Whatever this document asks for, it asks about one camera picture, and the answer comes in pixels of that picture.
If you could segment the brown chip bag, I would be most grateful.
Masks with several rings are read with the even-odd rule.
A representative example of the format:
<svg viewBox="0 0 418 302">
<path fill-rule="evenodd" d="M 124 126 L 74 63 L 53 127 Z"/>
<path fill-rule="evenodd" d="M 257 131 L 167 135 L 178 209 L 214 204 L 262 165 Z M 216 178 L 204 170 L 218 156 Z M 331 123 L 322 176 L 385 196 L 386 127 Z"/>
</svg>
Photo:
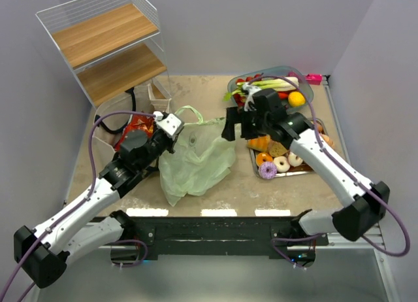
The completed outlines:
<svg viewBox="0 0 418 302">
<path fill-rule="evenodd" d="M 115 144 L 114 149 L 118 151 L 122 142 L 127 138 L 128 134 L 132 131 L 143 131 L 150 138 L 154 131 L 154 118 L 143 115 L 131 115 L 127 126 L 124 128 L 119 141 Z"/>
</svg>

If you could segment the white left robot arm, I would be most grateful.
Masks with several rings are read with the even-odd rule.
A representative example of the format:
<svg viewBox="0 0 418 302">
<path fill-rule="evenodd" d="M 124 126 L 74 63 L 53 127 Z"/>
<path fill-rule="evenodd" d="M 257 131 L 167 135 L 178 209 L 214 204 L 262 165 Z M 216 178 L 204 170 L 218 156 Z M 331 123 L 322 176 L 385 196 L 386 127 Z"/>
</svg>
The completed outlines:
<svg viewBox="0 0 418 302">
<path fill-rule="evenodd" d="M 180 129 L 158 127 L 151 137 L 132 131 L 106 167 L 73 202 L 49 220 L 14 233 L 14 259 L 38 288 L 60 278 L 67 267 L 92 250 L 120 240 L 133 223 L 124 212 L 111 215 L 98 226 L 84 226 L 103 209 L 127 195 L 147 175 L 162 154 L 174 152 Z"/>
</svg>

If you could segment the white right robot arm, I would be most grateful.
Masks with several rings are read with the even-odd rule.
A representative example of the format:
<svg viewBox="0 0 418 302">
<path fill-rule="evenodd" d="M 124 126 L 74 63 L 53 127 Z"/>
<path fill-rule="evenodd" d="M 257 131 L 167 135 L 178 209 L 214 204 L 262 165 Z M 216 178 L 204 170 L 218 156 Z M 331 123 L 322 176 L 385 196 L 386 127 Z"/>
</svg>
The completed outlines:
<svg viewBox="0 0 418 302">
<path fill-rule="evenodd" d="M 332 211 L 307 210 L 294 228 L 300 235 L 338 232 L 357 241 L 384 216 L 385 208 L 376 201 L 389 200 L 384 182 L 374 184 L 356 172 L 314 129 L 310 119 L 299 112 L 288 114 L 278 94 L 271 89 L 252 90 L 249 108 L 229 107 L 221 136 L 235 139 L 235 126 L 241 125 L 243 139 L 268 135 L 306 162 L 332 189 L 342 208 Z"/>
</svg>

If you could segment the green avocado print bag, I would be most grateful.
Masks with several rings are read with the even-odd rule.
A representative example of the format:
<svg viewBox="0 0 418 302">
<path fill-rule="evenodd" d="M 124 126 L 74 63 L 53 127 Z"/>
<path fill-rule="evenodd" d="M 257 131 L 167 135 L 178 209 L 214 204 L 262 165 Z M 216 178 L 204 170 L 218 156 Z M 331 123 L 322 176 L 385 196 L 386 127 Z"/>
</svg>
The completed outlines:
<svg viewBox="0 0 418 302">
<path fill-rule="evenodd" d="M 221 136 L 225 118 L 205 120 L 189 105 L 179 108 L 176 115 L 187 110 L 194 114 L 195 121 L 184 124 L 174 153 L 165 152 L 158 159 L 161 188 L 171 206 L 186 195 L 204 195 L 231 172 L 236 161 L 236 141 Z"/>
</svg>

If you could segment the beige canvas tote bag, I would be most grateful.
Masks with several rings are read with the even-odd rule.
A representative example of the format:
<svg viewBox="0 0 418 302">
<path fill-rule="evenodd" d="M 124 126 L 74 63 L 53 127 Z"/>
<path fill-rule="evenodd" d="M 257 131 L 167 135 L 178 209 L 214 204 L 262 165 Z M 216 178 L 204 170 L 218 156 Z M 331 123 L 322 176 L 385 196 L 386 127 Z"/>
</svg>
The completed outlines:
<svg viewBox="0 0 418 302">
<path fill-rule="evenodd" d="M 171 98 L 171 94 L 162 85 L 156 81 L 147 82 L 101 104 L 95 111 L 94 118 L 98 119 L 121 110 L 137 110 L 145 113 L 152 113 L 155 110 L 170 112 Z M 92 150 L 99 167 L 105 166 L 114 157 L 115 146 L 122 135 L 119 130 L 125 127 L 129 119 L 128 114 L 115 114 L 104 119 L 102 124 L 95 128 Z"/>
</svg>

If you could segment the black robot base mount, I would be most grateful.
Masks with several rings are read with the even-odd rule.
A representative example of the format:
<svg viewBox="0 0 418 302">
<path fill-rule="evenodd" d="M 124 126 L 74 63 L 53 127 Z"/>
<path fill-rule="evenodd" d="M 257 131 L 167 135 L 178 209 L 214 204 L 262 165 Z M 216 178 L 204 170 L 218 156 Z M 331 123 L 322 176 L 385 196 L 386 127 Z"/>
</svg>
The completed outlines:
<svg viewBox="0 0 418 302">
<path fill-rule="evenodd" d="M 296 217 L 135 217 L 111 213 L 122 226 L 120 240 L 139 240 L 137 253 L 147 260 L 161 256 L 267 256 L 284 254 L 295 262 L 313 262 L 314 246 L 326 246 L 325 234 L 309 237 Z"/>
</svg>

